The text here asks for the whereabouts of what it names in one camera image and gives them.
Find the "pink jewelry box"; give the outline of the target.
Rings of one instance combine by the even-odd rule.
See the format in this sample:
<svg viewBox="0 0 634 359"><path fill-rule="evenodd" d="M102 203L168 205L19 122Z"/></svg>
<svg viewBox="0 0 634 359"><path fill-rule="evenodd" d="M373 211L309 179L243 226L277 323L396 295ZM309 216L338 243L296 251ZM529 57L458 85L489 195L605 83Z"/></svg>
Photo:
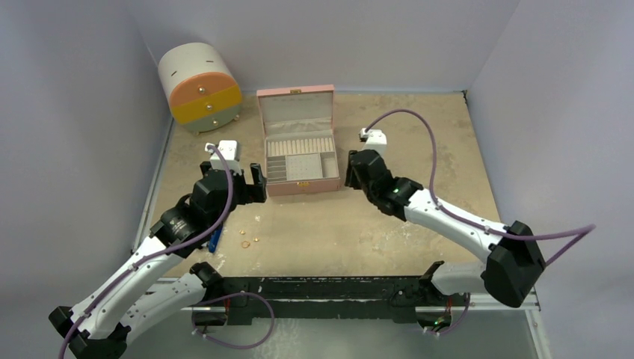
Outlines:
<svg viewBox="0 0 634 359"><path fill-rule="evenodd" d="M333 85L256 92L264 136L268 195L280 197L339 190L334 94Z"/></svg>

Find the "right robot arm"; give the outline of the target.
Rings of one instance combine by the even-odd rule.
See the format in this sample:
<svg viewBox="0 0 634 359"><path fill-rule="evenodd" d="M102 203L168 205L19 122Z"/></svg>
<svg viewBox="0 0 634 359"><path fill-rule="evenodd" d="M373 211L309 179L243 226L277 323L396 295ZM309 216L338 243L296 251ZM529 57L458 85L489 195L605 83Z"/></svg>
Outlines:
<svg viewBox="0 0 634 359"><path fill-rule="evenodd" d="M395 177L375 150L348 154L345 184L361 190L385 215L432 230L467 249L473 263L437 262L422 276L419 293L429 304L449 295L485 293L508 307L519 307L546 268L530 227L488 221L450 203L433 200L431 190L407 177Z"/></svg>

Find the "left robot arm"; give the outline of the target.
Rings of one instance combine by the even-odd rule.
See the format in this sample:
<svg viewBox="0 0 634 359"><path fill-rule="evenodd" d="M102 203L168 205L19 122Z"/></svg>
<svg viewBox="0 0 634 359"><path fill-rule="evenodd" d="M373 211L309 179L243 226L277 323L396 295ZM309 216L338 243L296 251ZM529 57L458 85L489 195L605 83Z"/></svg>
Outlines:
<svg viewBox="0 0 634 359"><path fill-rule="evenodd" d="M223 277L208 263L196 263L170 286L148 289L167 271L212 239L239 205L263 203L266 179L261 166L250 164L253 183L241 168L202 162L202 177L150 228L149 235L116 272L86 299L59 306L49 321L62 336L64 358L120 358L140 334L184 307L247 301L252 293L240 280Z"/></svg>

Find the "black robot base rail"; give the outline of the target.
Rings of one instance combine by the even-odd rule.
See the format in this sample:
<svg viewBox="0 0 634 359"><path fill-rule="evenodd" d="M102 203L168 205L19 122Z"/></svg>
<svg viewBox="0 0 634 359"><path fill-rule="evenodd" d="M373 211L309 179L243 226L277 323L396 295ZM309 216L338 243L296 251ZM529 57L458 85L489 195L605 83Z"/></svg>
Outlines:
<svg viewBox="0 0 634 359"><path fill-rule="evenodd" d="M254 319L385 319L397 324L446 327L452 305L465 294L444 295L421 276L380 277L230 277L208 263L190 274L202 281L204 304L218 299L229 325Z"/></svg>

